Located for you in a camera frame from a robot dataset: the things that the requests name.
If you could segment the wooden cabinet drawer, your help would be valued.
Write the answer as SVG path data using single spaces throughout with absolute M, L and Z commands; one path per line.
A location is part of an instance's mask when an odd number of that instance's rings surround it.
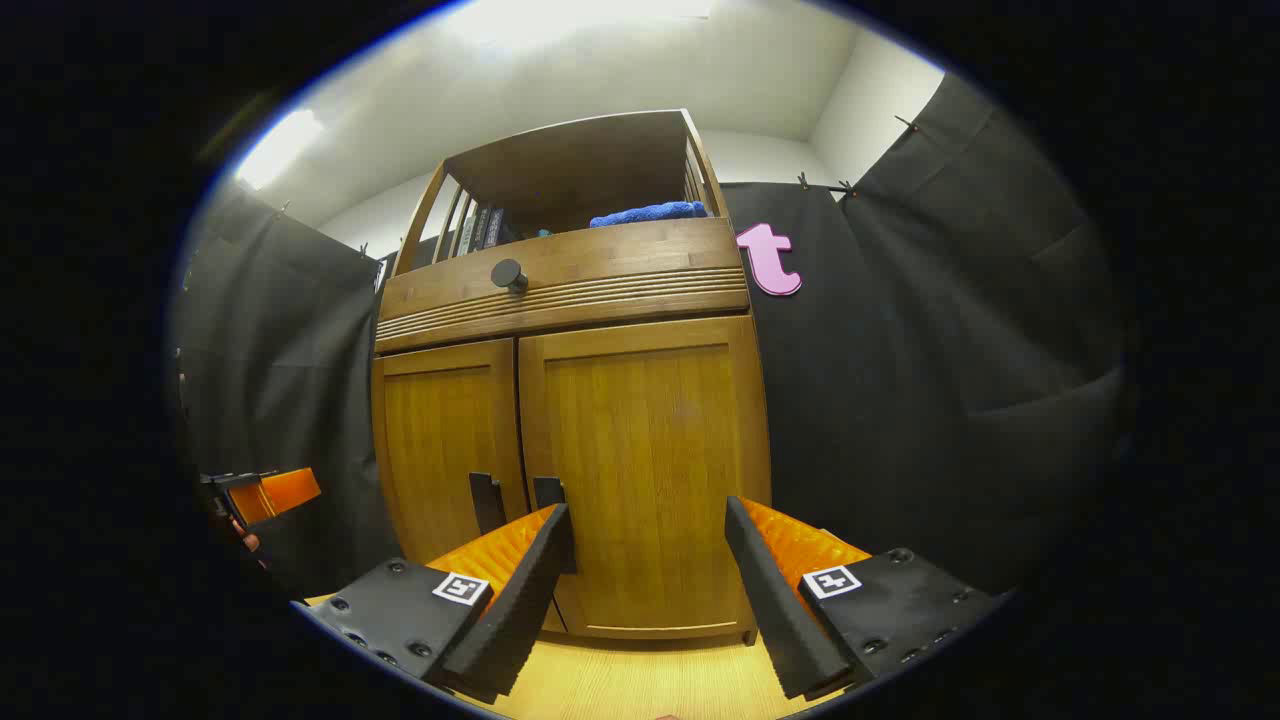
M 522 266 L 527 292 L 492 283 L 492 268 L 507 258 Z M 387 282 L 374 351 L 733 314 L 749 304 L 726 219 L 644 222 L 526 240 L 396 275 Z

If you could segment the wooden cabinet door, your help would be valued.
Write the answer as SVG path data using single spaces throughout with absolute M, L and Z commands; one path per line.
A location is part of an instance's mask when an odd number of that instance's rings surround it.
M 530 495 L 558 486 L 572 635 L 745 638 L 756 629 L 726 502 L 771 500 L 762 361 L 749 315 L 573 331 L 516 345 Z
M 548 429 L 532 424 L 547 392 L 540 340 L 490 340 L 378 357 L 372 429 L 396 538 L 429 564 L 481 537 L 471 471 L 500 483 L 506 519 L 538 510 L 535 477 L 564 474 L 552 462 Z

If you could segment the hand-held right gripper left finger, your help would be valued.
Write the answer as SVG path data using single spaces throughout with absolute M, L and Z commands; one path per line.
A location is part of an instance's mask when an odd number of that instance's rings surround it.
M 572 553 L 570 507 L 552 503 L 430 564 L 388 559 L 292 607 L 374 667 L 492 701 L 512 691 Z

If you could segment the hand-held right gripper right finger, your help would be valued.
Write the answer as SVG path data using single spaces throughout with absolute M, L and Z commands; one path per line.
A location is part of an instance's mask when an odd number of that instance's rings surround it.
M 788 698 L 904 674 L 1004 601 L 913 550 L 868 553 L 740 496 L 726 501 L 724 538 Z

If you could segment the black backdrop cloth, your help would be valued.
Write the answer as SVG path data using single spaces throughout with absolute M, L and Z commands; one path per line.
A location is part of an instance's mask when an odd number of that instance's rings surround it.
M 732 183 L 788 238 L 790 296 L 751 292 L 773 505 L 905 546 L 987 593 L 1025 579 L 1117 442 L 1124 309 L 1105 245 L 1021 127 L 957 76 L 842 200 Z M 297 593 L 398 555 L 372 448 L 376 263 L 237 191 L 198 227 L 169 355 L 206 474 L 312 468 L 265 521 Z

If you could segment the blue towel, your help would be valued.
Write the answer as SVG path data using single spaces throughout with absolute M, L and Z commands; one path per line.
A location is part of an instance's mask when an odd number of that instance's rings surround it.
M 594 217 L 588 227 L 602 228 L 611 225 L 623 225 L 643 222 L 666 222 L 678 219 L 707 218 L 708 211 L 700 201 L 673 201 L 646 205 L 643 208 L 630 208 L 622 211 L 613 211 L 602 217 Z

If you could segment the wooden double-door shoe cabinet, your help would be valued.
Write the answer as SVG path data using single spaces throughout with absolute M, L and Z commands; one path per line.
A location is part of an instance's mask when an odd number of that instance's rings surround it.
M 552 234 L 595 229 L 594 217 L 660 202 L 700 201 L 707 218 L 730 219 L 728 205 L 689 111 L 634 111 L 571 120 L 526 131 L 451 155 L 440 161 L 422 192 L 388 272 L 387 282 L 408 272 L 458 258 L 465 218 L 485 206 L 506 210 L 500 246 Z M 742 260 L 748 278 L 749 273 Z M 544 331 L 531 334 L 474 340 L 412 351 L 443 348 L 490 340 L 522 340 L 541 334 L 618 325 L 681 322 L 733 314 L 682 316 Z M 378 355 L 372 347 L 372 364 Z M 371 370 L 372 415 L 372 370 Z M 544 628 L 570 634 L 561 621 L 556 593 Z

